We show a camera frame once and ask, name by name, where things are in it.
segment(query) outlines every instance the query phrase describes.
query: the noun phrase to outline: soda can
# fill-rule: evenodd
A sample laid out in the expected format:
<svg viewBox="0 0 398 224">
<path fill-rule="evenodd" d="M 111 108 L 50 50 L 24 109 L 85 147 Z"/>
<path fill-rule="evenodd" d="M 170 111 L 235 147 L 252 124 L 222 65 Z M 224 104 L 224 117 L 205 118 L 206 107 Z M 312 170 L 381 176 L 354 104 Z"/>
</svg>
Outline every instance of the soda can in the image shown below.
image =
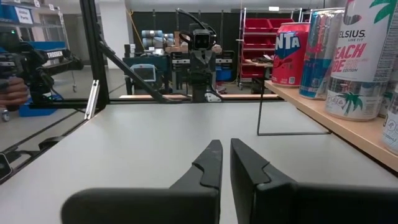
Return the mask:
<svg viewBox="0 0 398 224">
<path fill-rule="evenodd" d="M 289 22 L 280 26 L 272 72 L 274 84 L 282 87 L 300 86 L 309 31 L 308 22 Z"/>
<path fill-rule="evenodd" d="M 398 90 L 394 91 L 388 107 L 386 120 L 383 123 L 382 141 L 386 147 L 398 155 Z"/>
<path fill-rule="evenodd" d="M 377 116 L 388 82 L 353 82 L 330 78 L 326 112 L 351 121 L 368 121 Z"/>
<path fill-rule="evenodd" d="M 390 81 L 398 82 L 398 56 L 396 57 L 396 61 L 392 67 Z"/>
<path fill-rule="evenodd" d="M 339 39 L 333 58 L 331 77 L 334 80 L 368 83 L 369 86 L 387 86 L 398 54 L 398 0 L 349 0 L 340 29 Z M 333 96 L 335 91 L 328 91 Z M 352 93 L 342 91 L 340 96 L 348 97 Z M 342 114 L 338 108 L 328 108 L 331 113 L 343 119 L 364 121 L 379 114 L 383 95 L 374 91 L 373 95 L 360 95 L 362 102 L 368 102 L 374 113 L 366 108 Z"/>
<path fill-rule="evenodd" d="M 344 8 L 312 10 L 300 95 L 324 100 Z"/>
<path fill-rule="evenodd" d="M 394 90 L 396 89 L 397 83 L 397 81 L 391 80 L 387 84 L 387 89 L 386 92 L 383 94 L 383 99 L 381 101 L 381 107 L 379 111 L 379 117 L 381 118 L 385 118 L 387 115 L 388 106 L 392 101 L 392 96 L 394 94 Z"/>
</svg>

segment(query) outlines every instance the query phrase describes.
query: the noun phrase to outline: white can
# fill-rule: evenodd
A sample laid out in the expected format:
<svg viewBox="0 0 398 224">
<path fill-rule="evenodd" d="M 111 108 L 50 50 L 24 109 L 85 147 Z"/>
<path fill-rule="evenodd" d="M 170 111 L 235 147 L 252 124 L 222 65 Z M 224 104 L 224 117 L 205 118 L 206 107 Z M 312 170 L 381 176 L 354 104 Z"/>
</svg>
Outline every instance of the white can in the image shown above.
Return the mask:
<svg viewBox="0 0 398 224">
<path fill-rule="evenodd" d="M 377 116 L 387 82 L 352 82 L 331 78 L 326 112 L 351 121 L 368 121 Z"/>
<path fill-rule="evenodd" d="M 386 147 L 395 154 L 398 154 L 398 89 L 394 91 L 394 96 L 388 112 L 386 120 L 383 124 L 382 141 Z"/>
<path fill-rule="evenodd" d="M 394 66 L 392 68 L 390 81 L 398 82 L 398 56 L 396 57 L 396 61 L 394 62 Z"/>
<path fill-rule="evenodd" d="M 354 121 L 375 118 L 398 55 L 398 0 L 350 0 L 331 66 L 327 112 Z M 360 86 L 356 92 L 345 85 Z M 347 102 L 343 109 L 337 102 Z"/>
<path fill-rule="evenodd" d="M 387 85 L 386 92 L 383 94 L 383 100 L 381 101 L 381 107 L 379 112 L 379 117 L 385 118 L 388 111 L 388 106 L 392 101 L 392 96 L 394 95 L 394 90 L 397 86 L 397 81 L 389 81 Z"/>
</svg>

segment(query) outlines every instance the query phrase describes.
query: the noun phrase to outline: blue can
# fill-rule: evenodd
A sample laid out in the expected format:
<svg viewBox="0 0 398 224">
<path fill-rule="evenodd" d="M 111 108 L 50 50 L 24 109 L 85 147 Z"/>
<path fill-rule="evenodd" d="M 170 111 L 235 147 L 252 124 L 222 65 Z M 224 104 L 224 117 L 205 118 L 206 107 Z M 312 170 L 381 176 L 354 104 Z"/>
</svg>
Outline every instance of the blue can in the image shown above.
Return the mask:
<svg viewBox="0 0 398 224">
<path fill-rule="evenodd" d="M 300 95 L 325 100 L 344 8 L 312 10 Z"/>
</svg>

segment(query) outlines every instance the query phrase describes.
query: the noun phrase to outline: person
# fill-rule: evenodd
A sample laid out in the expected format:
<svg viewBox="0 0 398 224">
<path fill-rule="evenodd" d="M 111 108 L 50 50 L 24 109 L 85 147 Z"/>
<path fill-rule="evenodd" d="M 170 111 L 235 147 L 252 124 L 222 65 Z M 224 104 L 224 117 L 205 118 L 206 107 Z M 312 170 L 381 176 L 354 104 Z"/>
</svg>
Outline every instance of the person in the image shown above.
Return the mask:
<svg viewBox="0 0 398 224">
<path fill-rule="evenodd" d="M 24 80 L 17 77 L 8 79 L 8 87 L 0 91 L 0 105 L 23 105 L 28 100 L 28 88 Z"/>
</svg>

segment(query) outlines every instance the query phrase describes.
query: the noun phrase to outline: white table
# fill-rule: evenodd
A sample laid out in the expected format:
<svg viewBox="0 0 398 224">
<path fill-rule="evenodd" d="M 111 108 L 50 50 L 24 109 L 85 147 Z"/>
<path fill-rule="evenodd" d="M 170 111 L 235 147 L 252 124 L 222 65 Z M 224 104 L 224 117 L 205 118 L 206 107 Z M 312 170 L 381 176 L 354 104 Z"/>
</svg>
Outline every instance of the white table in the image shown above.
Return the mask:
<svg viewBox="0 0 398 224">
<path fill-rule="evenodd" d="M 334 135 L 256 136 L 258 106 L 109 105 L 0 186 L 2 223 L 60 223 L 64 201 L 87 188 L 168 188 L 212 139 L 224 149 L 222 224 L 237 223 L 231 138 L 299 182 L 398 187 L 397 178 Z M 265 103 L 263 113 L 268 131 L 325 131 L 286 102 Z"/>
</svg>

